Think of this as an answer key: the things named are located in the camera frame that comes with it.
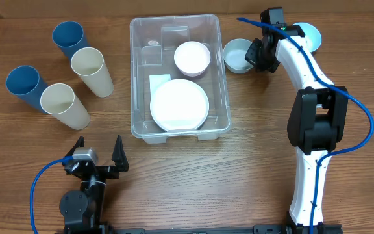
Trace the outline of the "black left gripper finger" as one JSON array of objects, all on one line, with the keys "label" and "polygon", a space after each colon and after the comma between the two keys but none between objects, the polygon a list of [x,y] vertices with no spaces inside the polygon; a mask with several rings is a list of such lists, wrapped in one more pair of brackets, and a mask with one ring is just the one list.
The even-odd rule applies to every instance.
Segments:
[{"label": "black left gripper finger", "polygon": [[120,135],[118,135],[116,139],[114,151],[112,153],[112,160],[119,172],[127,172],[129,170],[129,163],[123,149],[123,142]]},{"label": "black left gripper finger", "polygon": [[80,136],[74,146],[66,153],[66,157],[72,156],[77,148],[84,147],[84,137]]}]

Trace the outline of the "light blue bowl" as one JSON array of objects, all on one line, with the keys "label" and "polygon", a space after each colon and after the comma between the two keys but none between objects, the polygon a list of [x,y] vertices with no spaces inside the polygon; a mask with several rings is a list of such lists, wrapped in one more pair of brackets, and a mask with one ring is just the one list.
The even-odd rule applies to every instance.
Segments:
[{"label": "light blue bowl", "polygon": [[300,26],[300,28],[303,30],[307,49],[311,53],[317,51],[322,43],[321,33],[318,31],[318,29],[315,26],[305,22],[294,23],[294,25]]}]

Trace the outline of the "pink bowl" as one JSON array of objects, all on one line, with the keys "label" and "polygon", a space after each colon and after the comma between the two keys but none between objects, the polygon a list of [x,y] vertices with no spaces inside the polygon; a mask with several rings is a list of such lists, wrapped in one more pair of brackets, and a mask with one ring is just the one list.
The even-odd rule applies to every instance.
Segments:
[{"label": "pink bowl", "polygon": [[176,48],[174,62],[181,73],[188,77],[201,75],[211,61],[210,51],[204,44],[189,41]]}]

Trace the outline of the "pink plate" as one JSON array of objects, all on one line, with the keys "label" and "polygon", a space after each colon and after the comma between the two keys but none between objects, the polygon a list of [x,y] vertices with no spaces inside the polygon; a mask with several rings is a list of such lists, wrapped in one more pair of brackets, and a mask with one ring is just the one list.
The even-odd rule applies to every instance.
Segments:
[{"label": "pink plate", "polygon": [[209,110],[206,92],[187,79],[174,79],[162,84],[150,101],[151,116],[165,131],[197,129],[206,120]]}]

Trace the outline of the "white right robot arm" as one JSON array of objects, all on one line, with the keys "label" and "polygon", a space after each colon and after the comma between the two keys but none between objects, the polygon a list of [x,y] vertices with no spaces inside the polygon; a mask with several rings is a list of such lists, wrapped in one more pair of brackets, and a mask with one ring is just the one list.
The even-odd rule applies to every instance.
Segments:
[{"label": "white right robot arm", "polygon": [[341,233],[339,224],[323,222],[322,197],[330,159],[326,156],[343,137],[348,99],[331,90],[307,48],[306,33],[288,25],[281,7],[260,15],[262,39],[254,39],[245,55],[258,72],[275,72],[283,65],[297,91],[287,124],[290,144],[297,154],[293,200],[284,233]]}]

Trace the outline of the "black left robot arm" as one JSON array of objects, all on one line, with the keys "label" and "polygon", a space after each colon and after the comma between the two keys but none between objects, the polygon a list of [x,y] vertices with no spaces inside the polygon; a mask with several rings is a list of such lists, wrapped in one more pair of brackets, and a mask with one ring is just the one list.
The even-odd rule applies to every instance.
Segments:
[{"label": "black left robot arm", "polygon": [[64,217],[64,233],[115,233],[116,230],[101,220],[106,181],[118,179],[121,172],[129,169],[122,138],[117,137],[112,154],[113,165],[98,165],[93,147],[84,146],[80,136],[64,157],[62,163],[67,175],[81,180],[80,189],[66,192],[59,209]]}]

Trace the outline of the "beige cup front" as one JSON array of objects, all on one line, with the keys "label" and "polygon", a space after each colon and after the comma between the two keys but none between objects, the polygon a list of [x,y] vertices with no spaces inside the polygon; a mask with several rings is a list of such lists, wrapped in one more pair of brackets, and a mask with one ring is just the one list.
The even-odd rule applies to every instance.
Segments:
[{"label": "beige cup front", "polygon": [[72,87],[64,83],[48,86],[40,97],[42,109],[74,130],[81,130],[90,123],[88,111]]}]

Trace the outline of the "beige cup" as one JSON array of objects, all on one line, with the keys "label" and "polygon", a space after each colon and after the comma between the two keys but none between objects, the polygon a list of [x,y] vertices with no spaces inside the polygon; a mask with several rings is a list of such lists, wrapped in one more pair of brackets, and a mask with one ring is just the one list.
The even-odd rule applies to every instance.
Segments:
[{"label": "beige cup", "polygon": [[114,91],[114,84],[100,50],[84,47],[71,58],[71,69],[98,97],[105,98]]},{"label": "beige cup", "polygon": [[74,130],[81,130],[90,123],[88,111],[72,87],[64,83],[48,86],[40,97],[42,109]]}]

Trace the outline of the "beige cup rear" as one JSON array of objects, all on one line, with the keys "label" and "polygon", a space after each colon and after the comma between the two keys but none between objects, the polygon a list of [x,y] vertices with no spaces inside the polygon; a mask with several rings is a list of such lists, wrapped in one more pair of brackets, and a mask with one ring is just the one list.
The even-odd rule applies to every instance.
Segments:
[{"label": "beige cup rear", "polygon": [[105,98],[114,91],[114,84],[100,50],[84,47],[71,58],[71,69],[98,97]]}]

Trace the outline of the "dark blue cup front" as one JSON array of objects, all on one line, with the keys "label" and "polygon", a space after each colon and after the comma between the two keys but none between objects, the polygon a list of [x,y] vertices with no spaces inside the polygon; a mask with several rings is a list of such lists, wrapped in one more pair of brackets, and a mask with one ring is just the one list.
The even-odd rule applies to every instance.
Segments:
[{"label": "dark blue cup front", "polygon": [[47,114],[40,104],[40,98],[48,84],[38,70],[32,66],[18,66],[6,78],[7,90],[22,99],[36,110]]}]

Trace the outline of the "dark blue cup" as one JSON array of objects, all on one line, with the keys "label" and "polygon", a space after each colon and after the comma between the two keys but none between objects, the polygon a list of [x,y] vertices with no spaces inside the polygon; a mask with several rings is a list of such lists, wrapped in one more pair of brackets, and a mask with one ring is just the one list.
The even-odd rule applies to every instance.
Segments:
[{"label": "dark blue cup", "polygon": [[76,21],[58,24],[53,30],[52,39],[69,60],[78,50],[89,47],[84,29]]},{"label": "dark blue cup", "polygon": [[36,110],[47,114],[40,104],[40,98],[48,84],[38,70],[32,66],[18,66],[6,78],[7,90],[22,99]]}]

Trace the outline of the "clear plastic storage bin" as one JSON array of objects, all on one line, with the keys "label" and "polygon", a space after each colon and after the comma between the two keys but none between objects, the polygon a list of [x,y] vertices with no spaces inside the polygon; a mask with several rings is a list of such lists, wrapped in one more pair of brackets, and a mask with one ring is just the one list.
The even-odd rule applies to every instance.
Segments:
[{"label": "clear plastic storage bin", "polygon": [[[213,14],[135,18],[130,22],[131,45],[131,132],[148,144],[165,143],[170,137],[196,136],[215,140],[232,125],[221,29]],[[165,131],[153,120],[149,76],[170,74],[185,79],[174,63],[174,53],[184,42],[201,42],[210,51],[211,61],[201,75],[192,77],[206,92],[210,110],[197,129]]]}]

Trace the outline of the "dark blue cup rear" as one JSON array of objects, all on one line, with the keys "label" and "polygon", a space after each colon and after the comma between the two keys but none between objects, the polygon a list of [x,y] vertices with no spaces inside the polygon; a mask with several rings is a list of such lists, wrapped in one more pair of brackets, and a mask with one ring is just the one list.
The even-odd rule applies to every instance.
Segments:
[{"label": "dark blue cup rear", "polygon": [[52,39],[69,60],[78,50],[89,47],[84,29],[76,21],[58,24],[53,30]]}]

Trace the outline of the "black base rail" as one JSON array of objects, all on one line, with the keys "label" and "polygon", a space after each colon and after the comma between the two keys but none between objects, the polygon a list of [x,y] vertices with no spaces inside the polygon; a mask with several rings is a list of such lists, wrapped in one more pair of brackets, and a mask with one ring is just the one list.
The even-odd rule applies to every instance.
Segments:
[{"label": "black base rail", "polygon": [[309,227],[292,227],[291,225],[264,224],[253,227],[223,227],[196,229],[116,229],[116,234],[287,234],[308,233]]}]

